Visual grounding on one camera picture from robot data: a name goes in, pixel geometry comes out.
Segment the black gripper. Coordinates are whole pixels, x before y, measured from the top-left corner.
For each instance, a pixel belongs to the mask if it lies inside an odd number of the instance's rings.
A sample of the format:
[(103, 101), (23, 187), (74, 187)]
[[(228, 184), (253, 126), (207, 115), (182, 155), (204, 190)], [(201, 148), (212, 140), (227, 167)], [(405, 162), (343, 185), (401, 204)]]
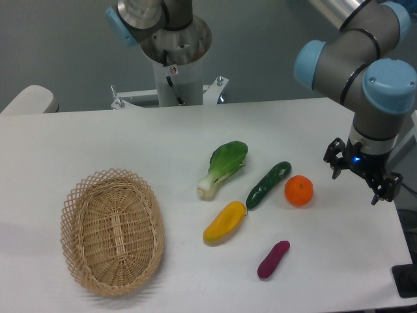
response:
[(371, 183), (374, 192), (372, 205), (378, 201), (392, 202), (403, 182), (400, 173), (386, 174), (386, 163), (394, 143), (395, 137), (371, 140), (361, 135), (350, 135), (345, 146), (342, 139), (335, 138), (328, 145), (323, 160), (332, 169), (333, 179), (337, 179), (342, 170), (350, 170)]

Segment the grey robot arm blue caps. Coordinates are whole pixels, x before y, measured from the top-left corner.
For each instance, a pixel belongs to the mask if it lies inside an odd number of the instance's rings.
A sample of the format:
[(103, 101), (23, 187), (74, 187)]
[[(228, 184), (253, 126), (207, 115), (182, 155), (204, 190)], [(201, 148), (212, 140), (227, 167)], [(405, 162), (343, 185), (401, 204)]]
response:
[[(414, 106), (416, 71), (386, 58), (409, 33), (406, 2), (314, 1), (340, 37), (312, 40), (299, 52), (295, 78), (351, 110), (346, 142), (335, 139), (324, 161), (334, 176), (350, 170), (373, 190), (373, 201), (392, 201), (402, 176), (388, 172), (399, 131)], [(200, 61), (212, 35), (194, 15), (191, 1), (117, 1), (106, 10), (113, 32), (127, 46), (140, 46), (154, 69), (161, 106), (215, 105), (227, 84), (218, 77), (204, 87)]]

